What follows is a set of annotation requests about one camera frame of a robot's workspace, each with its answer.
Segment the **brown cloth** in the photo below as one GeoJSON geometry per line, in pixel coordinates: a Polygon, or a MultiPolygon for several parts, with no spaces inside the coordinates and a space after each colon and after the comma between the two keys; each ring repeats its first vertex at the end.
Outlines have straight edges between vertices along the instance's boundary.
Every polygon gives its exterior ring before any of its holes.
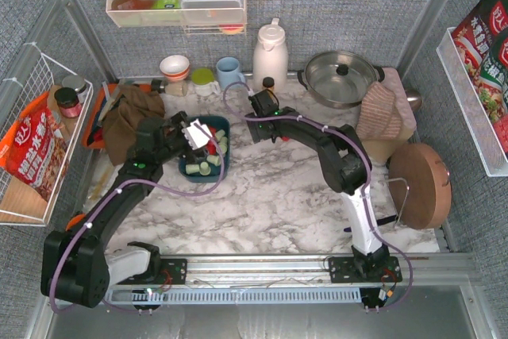
{"type": "Polygon", "coordinates": [[[128,150],[136,143],[140,121],[164,115],[164,103],[156,91],[144,92],[134,85],[121,86],[102,121],[102,137],[111,164],[117,166],[126,161],[128,150]]]}

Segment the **green capsule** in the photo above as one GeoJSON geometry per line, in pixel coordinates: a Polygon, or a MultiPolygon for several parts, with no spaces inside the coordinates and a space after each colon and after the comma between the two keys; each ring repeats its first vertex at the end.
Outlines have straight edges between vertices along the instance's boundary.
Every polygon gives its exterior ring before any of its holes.
{"type": "Polygon", "coordinates": [[[221,166],[221,157],[220,156],[208,155],[206,157],[206,161],[216,167],[221,166]]]}
{"type": "Polygon", "coordinates": [[[187,175],[193,175],[200,172],[199,164],[187,164],[185,166],[185,172],[187,175]]]}

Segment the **teal storage basket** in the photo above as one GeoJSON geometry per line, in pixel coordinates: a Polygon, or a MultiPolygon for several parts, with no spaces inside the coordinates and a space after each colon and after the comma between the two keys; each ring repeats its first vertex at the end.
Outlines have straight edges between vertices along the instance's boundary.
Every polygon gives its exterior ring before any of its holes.
{"type": "MultiPolygon", "coordinates": [[[[207,125],[209,127],[209,130],[214,129],[216,133],[218,133],[220,130],[224,131],[224,134],[221,136],[220,141],[225,142],[227,147],[226,151],[223,154],[225,165],[223,178],[225,178],[229,170],[229,157],[230,157],[231,129],[229,121],[225,117],[219,115],[198,115],[190,117],[191,121],[196,119],[198,119],[202,124],[207,125]]],[[[190,164],[190,162],[188,162],[186,158],[182,157],[179,159],[179,172],[184,178],[186,178],[191,183],[215,183],[220,175],[220,166],[212,164],[210,162],[207,163],[210,166],[210,174],[201,175],[199,172],[188,174],[187,165],[190,164]]]]}

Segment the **pink striped towel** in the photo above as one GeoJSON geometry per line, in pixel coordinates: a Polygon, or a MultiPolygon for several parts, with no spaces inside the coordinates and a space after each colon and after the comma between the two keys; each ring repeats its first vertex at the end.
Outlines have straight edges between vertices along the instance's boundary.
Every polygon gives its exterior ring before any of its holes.
{"type": "Polygon", "coordinates": [[[394,140],[401,128],[402,119],[396,108],[395,93],[374,82],[361,102],[356,127],[358,137],[362,141],[394,140]]]}

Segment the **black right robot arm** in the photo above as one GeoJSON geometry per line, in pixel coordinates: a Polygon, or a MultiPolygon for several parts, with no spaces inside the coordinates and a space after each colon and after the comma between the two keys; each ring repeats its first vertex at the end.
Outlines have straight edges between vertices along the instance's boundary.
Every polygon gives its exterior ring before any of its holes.
{"type": "Polygon", "coordinates": [[[270,91],[248,97],[245,116],[254,142],[289,138],[317,153],[326,184],[343,199],[352,231],[353,263],[361,279],[381,274],[390,258],[370,200],[371,162],[353,127],[319,124],[290,108],[280,108],[270,91]]]}

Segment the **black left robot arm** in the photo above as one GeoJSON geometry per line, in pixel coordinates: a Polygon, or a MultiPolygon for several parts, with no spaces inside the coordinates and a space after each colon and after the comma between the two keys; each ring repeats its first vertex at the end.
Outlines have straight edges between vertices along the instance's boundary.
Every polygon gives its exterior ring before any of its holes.
{"type": "Polygon", "coordinates": [[[133,241],[113,256],[105,254],[106,246],[129,213],[157,187],[163,165],[176,157],[200,157],[212,138],[206,124],[189,119],[183,111],[169,119],[143,119],[107,194],[64,231],[46,237],[41,293],[52,302],[59,299],[93,308],[115,284],[160,280],[162,260],[155,245],[133,241]]]}

